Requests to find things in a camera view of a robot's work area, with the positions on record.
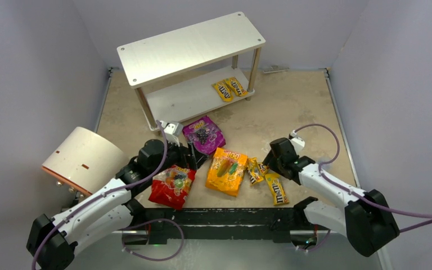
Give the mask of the yellow M&M candy bag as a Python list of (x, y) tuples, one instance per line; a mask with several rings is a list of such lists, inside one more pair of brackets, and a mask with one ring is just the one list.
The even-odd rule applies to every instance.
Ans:
[(228, 88), (226, 83), (222, 80), (220, 82), (214, 83), (211, 85), (219, 97), (222, 99), (223, 102), (232, 102), (233, 101), (233, 95), (231, 93), (231, 90)]

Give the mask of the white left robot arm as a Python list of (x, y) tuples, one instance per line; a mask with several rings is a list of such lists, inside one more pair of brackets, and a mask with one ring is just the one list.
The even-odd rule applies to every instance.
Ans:
[(136, 195), (148, 188), (153, 176), (176, 165), (198, 170), (208, 159), (192, 142), (151, 139), (137, 156), (100, 190), (72, 208), (33, 221), (26, 243), (31, 268), (65, 269), (76, 255), (102, 237), (129, 227), (139, 212)]

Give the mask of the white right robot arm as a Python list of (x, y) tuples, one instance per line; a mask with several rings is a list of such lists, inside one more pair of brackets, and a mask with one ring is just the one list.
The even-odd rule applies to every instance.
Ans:
[(301, 220), (320, 225), (345, 236), (359, 254), (369, 257), (400, 235), (400, 229), (387, 207), (384, 195), (351, 186), (323, 170), (307, 156), (298, 155), (304, 147), (299, 137), (272, 141), (263, 164), (270, 170), (322, 195), (331, 204), (318, 199), (297, 205)]

